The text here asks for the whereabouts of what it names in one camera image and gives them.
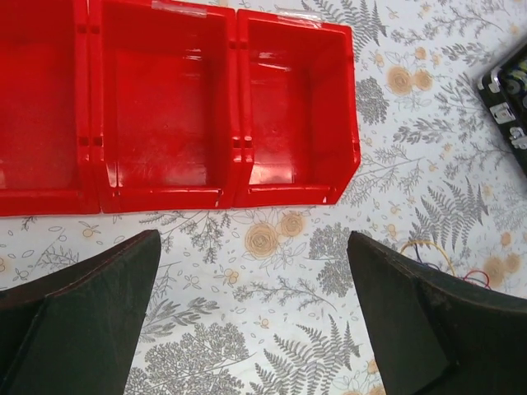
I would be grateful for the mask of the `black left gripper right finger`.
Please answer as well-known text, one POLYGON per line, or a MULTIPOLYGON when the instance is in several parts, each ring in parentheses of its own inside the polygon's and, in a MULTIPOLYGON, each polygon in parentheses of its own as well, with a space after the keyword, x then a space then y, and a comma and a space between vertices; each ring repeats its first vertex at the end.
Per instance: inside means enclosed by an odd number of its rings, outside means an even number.
POLYGON ((388 394, 524 394, 526 301, 353 231, 347 255, 388 394))

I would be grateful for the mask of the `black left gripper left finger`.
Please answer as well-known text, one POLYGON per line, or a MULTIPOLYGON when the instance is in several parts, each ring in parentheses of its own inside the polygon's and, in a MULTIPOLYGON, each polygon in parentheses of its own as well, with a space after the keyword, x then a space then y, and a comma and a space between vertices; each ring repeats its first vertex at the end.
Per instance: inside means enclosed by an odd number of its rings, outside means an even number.
POLYGON ((3 394, 122 394, 161 256, 145 230, 1 293, 3 394))

